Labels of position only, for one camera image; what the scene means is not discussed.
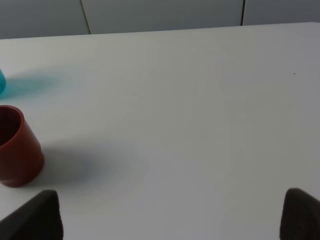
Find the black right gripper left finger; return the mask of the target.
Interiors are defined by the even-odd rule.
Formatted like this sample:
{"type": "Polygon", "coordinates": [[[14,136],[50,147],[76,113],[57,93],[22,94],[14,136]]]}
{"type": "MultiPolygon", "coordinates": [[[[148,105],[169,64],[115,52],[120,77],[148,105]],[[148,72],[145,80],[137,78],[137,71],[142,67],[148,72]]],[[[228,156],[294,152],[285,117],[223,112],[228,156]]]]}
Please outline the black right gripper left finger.
{"type": "Polygon", "coordinates": [[[0,221],[2,240],[62,240],[58,193],[43,190],[0,221]]]}

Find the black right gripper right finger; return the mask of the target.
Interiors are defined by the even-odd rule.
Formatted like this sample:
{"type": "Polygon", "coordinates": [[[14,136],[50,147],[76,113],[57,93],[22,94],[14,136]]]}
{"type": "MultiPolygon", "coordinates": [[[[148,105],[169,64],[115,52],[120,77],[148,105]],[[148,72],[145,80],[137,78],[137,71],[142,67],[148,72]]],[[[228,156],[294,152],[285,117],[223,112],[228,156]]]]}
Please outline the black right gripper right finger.
{"type": "Polygon", "coordinates": [[[283,203],[279,238],[281,240],[318,240],[320,238],[320,201],[302,189],[288,189],[283,203]]]}

